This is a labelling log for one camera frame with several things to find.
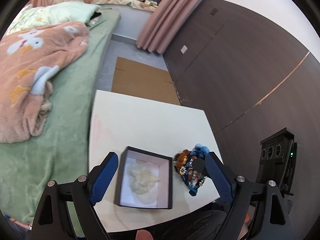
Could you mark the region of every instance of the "green bed sheet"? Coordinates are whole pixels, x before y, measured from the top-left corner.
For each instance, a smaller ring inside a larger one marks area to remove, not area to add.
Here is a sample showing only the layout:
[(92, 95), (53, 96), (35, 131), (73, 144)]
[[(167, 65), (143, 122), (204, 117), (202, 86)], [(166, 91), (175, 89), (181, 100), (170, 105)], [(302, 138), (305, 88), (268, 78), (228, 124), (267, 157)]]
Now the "green bed sheet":
[[(112, 32), (116, 10), (101, 9), (90, 29), (87, 51), (53, 79), (52, 110), (42, 135), (0, 144), (0, 209), (23, 223), (32, 221), (45, 185), (74, 181), (88, 173), (88, 134), (95, 81)], [(70, 209), (74, 220), (75, 211)], [(76, 233), (81, 229), (74, 223)]]

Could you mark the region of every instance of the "wall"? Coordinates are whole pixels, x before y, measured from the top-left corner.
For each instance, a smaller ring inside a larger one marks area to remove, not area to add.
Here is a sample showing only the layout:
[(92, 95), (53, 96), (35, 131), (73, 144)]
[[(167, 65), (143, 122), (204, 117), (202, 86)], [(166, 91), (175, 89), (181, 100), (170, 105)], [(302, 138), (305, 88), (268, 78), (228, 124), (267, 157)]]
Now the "wall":
[(320, 62), (320, 38), (291, 0), (225, 0), (246, 7), (275, 22), (299, 40)]
[(127, 37), (133, 40), (138, 39), (140, 31), (152, 15), (151, 12), (133, 9), (125, 5), (108, 5), (120, 12), (121, 19), (113, 34)]

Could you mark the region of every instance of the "table top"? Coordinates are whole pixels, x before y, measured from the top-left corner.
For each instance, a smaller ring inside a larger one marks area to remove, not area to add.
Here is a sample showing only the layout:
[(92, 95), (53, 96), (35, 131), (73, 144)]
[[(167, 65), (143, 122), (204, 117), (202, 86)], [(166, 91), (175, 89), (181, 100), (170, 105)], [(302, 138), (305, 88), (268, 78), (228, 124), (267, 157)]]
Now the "table top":
[[(119, 158), (127, 146), (166, 156), (192, 150), (201, 143), (221, 159), (204, 111), (97, 90), (92, 111), (89, 170), (109, 152)], [(192, 197), (180, 176), (173, 174), (171, 210), (145, 210), (115, 205), (117, 173), (95, 210), (107, 232), (144, 228), (191, 213), (219, 198), (210, 179)]]

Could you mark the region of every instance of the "silver bolt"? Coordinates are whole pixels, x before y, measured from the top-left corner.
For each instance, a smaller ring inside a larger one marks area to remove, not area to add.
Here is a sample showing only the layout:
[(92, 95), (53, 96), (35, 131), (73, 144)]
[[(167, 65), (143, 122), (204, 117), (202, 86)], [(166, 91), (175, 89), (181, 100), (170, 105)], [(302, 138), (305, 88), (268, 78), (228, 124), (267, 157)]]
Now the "silver bolt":
[(48, 182), (48, 186), (49, 186), (49, 187), (52, 187), (52, 186), (54, 185), (54, 183), (55, 183), (54, 180), (50, 180), (50, 181)]
[(85, 176), (85, 175), (81, 175), (81, 176), (78, 178), (78, 180), (79, 180), (80, 182), (84, 182), (86, 179), (87, 179), (87, 176)]
[(245, 181), (245, 177), (244, 176), (238, 176), (237, 177), (237, 181), (244, 182)]
[(275, 183), (273, 180), (269, 180), (269, 185), (270, 185), (271, 187), (274, 187), (274, 186), (276, 185), (276, 183)]

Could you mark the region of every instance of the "cartoon goose on blanket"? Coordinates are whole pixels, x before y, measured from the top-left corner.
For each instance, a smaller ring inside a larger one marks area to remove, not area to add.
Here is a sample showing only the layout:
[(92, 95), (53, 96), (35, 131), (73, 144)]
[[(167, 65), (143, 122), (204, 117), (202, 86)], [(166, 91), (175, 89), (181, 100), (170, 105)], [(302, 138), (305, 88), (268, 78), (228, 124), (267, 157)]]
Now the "cartoon goose on blanket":
[(40, 48), (43, 45), (43, 39), (36, 36), (43, 32), (44, 30), (30, 30), (27, 33), (19, 34), (18, 37), (22, 38), (22, 40), (19, 40), (12, 44), (7, 49), (7, 54), (12, 55), (19, 48), (23, 48), (21, 54), (24, 55), (32, 49)]

